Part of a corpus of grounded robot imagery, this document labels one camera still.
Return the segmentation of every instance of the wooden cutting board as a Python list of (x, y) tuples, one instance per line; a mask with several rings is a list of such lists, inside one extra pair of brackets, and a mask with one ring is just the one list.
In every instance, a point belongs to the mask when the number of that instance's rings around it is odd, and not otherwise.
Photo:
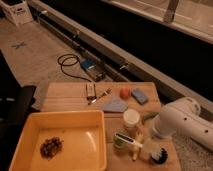
[[(51, 83), (49, 85), (46, 98), (44, 100), (42, 111), (75, 111), (75, 110), (100, 110), (102, 105), (108, 102), (113, 97), (119, 96), (119, 90), (122, 87), (140, 88), (144, 94), (149, 98), (149, 101), (144, 104), (138, 104), (135, 99), (130, 97), (127, 100), (128, 108), (137, 110), (141, 116), (149, 112), (159, 112), (161, 103), (158, 98), (156, 87), (152, 82), (102, 82), (95, 83), (96, 94), (100, 95), (108, 88), (112, 92), (98, 100), (92, 105), (88, 105), (86, 99), (86, 83)], [(141, 125), (141, 129), (145, 137), (149, 136), (149, 127), (151, 121)], [(131, 151), (128, 148), (118, 150), (113, 146), (113, 136), (115, 132), (126, 132), (123, 126), (122, 114), (119, 113), (105, 113), (105, 127), (106, 127), (106, 141), (107, 141), (107, 170), (134, 170), (134, 171), (180, 171), (180, 163), (174, 148), (172, 138), (157, 140), (161, 147), (165, 148), (168, 152), (169, 158), (165, 164), (156, 165), (149, 160), (149, 156), (141, 153), (140, 157), (133, 162), (131, 159)]]

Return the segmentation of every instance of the gray floor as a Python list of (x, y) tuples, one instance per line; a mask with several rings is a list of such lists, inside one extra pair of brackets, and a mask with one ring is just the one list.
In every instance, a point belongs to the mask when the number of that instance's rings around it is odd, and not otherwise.
[[(14, 47), (22, 42), (24, 46)], [(20, 84), (37, 86), (34, 105), (37, 109), (42, 106), (50, 82), (82, 81), (64, 75), (57, 64), (60, 55), (77, 53), (36, 22), (15, 27), (0, 18), (0, 48)], [(67, 71), (89, 78), (78, 65)], [(213, 171), (212, 152), (181, 134), (175, 134), (173, 141), (183, 171)]]

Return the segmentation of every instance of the orange tray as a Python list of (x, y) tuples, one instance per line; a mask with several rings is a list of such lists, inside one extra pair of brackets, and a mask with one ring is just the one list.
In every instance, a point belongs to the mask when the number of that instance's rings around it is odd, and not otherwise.
[[(40, 146), (52, 137), (63, 140), (52, 159)], [(102, 171), (106, 169), (106, 140), (102, 111), (40, 112), (31, 114), (23, 128), (10, 171)]]

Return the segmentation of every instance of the black cable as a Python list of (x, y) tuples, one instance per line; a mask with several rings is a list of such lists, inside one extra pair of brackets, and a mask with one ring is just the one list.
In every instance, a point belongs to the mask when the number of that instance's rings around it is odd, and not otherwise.
[[(65, 64), (66, 61), (70, 60), (70, 59), (75, 59), (76, 61), (71, 63), (71, 64)], [(80, 64), (80, 60), (79, 60), (79, 57), (75, 54), (64, 54), (64, 55), (61, 55), (58, 57), (58, 60), (57, 60), (58, 64), (60, 65), (61, 67), (61, 71), (69, 76), (69, 77), (73, 77), (73, 78), (78, 78), (78, 79), (82, 79), (82, 80), (86, 80), (86, 81), (89, 81), (89, 82), (92, 82), (91, 80), (87, 79), (87, 78), (84, 78), (84, 77), (79, 77), (79, 76), (76, 76), (76, 75), (71, 75), (67, 72), (64, 71), (63, 67), (71, 67), (73, 65), (76, 65), (77, 63)]]

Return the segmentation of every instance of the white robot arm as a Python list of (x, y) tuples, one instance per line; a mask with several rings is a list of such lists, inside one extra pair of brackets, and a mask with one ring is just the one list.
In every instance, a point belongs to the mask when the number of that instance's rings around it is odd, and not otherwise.
[(213, 151), (213, 124), (199, 117), (200, 111), (198, 102), (190, 97), (168, 103), (154, 118), (151, 133), (165, 138), (179, 131)]

